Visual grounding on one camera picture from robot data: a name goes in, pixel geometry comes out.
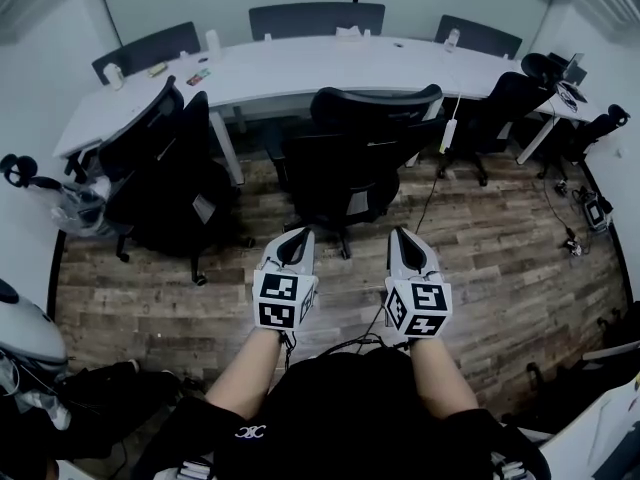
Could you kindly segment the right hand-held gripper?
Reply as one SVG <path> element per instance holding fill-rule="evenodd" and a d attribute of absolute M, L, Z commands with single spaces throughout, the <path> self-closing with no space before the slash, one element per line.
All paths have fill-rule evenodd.
<path fill-rule="evenodd" d="M 389 325 L 403 337 L 438 337 L 452 316 L 451 286 L 409 280 L 431 280 L 440 273 L 435 251 L 415 233 L 395 227 L 388 239 L 387 267 L 405 279 L 385 279 Z"/>

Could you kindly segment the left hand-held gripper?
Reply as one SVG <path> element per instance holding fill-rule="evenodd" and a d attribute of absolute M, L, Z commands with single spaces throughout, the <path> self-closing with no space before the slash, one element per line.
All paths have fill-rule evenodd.
<path fill-rule="evenodd" d="M 261 263 L 290 265 L 302 275 L 254 271 L 252 287 L 255 325 L 265 329 L 298 329 L 314 305 L 319 279 L 313 276 L 315 234 L 311 228 L 297 228 L 271 240 Z"/>

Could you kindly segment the black mesh office chair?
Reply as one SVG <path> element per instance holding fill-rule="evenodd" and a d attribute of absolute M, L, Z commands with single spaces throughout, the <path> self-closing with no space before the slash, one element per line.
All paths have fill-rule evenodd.
<path fill-rule="evenodd" d="M 303 126 L 268 126 L 263 144 L 298 217 L 285 230 L 332 231 L 350 258 L 348 227 L 385 215 L 399 191 L 399 169 L 442 136 L 445 119 L 426 116 L 441 96 L 436 84 L 399 96 L 325 87 Z"/>

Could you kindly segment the person's left forearm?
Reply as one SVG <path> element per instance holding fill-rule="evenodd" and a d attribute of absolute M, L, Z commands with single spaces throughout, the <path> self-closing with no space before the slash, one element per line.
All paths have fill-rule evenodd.
<path fill-rule="evenodd" d="M 266 398 L 282 349 L 280 334 L 255 328 L 240 351 L 207 391 L 210 404 L 239 415 L 254 418 Z"/>

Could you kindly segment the person's right forearm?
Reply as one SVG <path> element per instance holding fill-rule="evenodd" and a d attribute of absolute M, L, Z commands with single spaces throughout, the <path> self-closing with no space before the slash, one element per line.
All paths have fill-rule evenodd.
<path fill-rule="evenodd" d="M 446 419 L 479 408 L 474 392 L 441 339 L 418 339 L 409 350 L 417 393 L 432 416 Z"/>

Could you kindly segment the white power adapter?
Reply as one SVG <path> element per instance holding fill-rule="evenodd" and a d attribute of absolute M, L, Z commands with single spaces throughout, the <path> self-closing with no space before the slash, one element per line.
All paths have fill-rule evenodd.
<path fill-rule="evenodd" d="M 457 126 L 457 120 L 455 118 L 452 118 L 447 122 L 445 131 L 443 134 L 443 138 L 439 147 L 440 154 L 445 154 L 447 150 L 451 147 L 456 126 Z"/>

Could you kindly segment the person's black shirt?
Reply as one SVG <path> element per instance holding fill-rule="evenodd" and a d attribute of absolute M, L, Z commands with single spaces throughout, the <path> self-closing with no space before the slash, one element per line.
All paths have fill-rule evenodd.
<path fill-rule="evenodd" d="M 252 418 L 182 399 L 131 480 L 198 459 L 216 480 L 494 480 L 495 456 L 551 480 L 544 456 L 517 428 L 483 409 L 433 416 L 410 358 L 378 348 L 291 366 Z"/>

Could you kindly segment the grey boxy floor device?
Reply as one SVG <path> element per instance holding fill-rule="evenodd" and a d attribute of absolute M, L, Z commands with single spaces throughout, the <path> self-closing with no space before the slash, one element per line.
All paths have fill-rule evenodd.
<path fill-rule="evenodd" d="M 591 231 L 602 233 L 607 230 L 613 206 L 606 198 L 595 192 L 588 192 L 583 197 L 582 207 Z"/>

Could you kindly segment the clear plastic bag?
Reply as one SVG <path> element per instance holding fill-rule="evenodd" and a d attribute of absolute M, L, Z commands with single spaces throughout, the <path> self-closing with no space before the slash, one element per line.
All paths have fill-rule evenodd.
<path fill-rule="evenodd" d="M 80 238 L 104 238 L 115 235 L 105 217 L 111 182 L 99 176 L 88 183 L 63 183 L 54 193 L 51 217 L 67 234 Z"/>

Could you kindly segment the white tissue box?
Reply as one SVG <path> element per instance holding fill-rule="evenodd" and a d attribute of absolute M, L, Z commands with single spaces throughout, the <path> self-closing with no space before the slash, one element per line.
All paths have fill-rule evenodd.
<path fill-rule="evenodd" d="M 369 29 L 361 31 L 357 25 L 350 28 L 337 27 L 335 37 L 337 41 L 341 42 L 361 43 L 369 40 L 371 31 Z"/>

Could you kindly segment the dark grey desk divider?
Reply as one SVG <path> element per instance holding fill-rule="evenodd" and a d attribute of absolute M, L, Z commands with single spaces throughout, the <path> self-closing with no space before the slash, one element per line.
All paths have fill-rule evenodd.
<path fill-rule="evenodd" d="M 307 2 L 255 7 L 249 10 L 254 41 L 331 36 L 338 28 L 356 27 L 373 36 L 382 32 L 386 7 L 375 3 Z"/>
<path fill-rule="evenodd" d="M 450 15 L 441 17 L 434 42 L 444 44 L 454 29 L 460 33 L 457 46 L 509 60 L 515 58 L 523 42 L 521 38 L 501 30 Z"/>
<path fill-rule="evenodd" d="M 181 52 L 196 54 L 201 44 L 193 22 L 185 22 L 126 44 L 94 60 L 92 67 L 103 85 L 109 81 L 104 74 L 108 64 L 115 64 L 124 77 L 152 66 L 175 60 Z"/>

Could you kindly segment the black electronic device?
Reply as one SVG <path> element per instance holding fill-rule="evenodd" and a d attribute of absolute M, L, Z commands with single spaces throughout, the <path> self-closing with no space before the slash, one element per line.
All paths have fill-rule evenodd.
<path fill-rule="evenodd" d="M 580 66 L 580 62 L 584 58 L 584 53 L 574 54 L 570 60 L 550 52 L 548 58 L 561 66 L 563 70 L 564 80 L 575 86 L 580 86 L 586 78 L 587 72 Z"/>

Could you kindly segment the white domed device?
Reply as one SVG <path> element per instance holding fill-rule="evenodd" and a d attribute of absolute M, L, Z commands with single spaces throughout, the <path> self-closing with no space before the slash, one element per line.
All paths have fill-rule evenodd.
<path fill-rule="evenodd" d="M 68 364 L 66 346 L 56 324 L 29 299 L 0 279 L 0 350 L 50 371 Z"/>

